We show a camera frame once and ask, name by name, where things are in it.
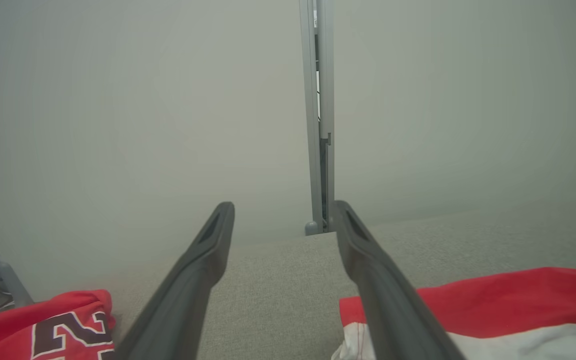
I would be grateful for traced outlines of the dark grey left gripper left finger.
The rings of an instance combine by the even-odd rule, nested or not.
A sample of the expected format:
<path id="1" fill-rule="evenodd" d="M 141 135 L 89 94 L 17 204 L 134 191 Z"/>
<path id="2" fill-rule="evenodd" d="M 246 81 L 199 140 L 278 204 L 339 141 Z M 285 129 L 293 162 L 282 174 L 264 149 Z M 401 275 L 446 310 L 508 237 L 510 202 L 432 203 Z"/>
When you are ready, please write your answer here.
<path id="1" fill-rule="evenodd" d="M 215 207 L 115 348 L 117 360 L 194 360 L 212 288 L 227 267 L 235 206 Z"/>

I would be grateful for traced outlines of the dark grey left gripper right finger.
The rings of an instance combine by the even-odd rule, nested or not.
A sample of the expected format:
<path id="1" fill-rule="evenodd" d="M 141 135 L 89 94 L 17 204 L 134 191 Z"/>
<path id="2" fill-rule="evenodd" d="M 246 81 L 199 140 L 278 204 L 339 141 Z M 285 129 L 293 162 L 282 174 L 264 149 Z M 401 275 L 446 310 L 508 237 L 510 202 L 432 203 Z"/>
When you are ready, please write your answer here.
<path id="1" fill-rule="evenodd" d="M 464 355 L 349 203 L 333 204 L 346 274 L 358 288 L 378 360 L 462 360 Z"/>

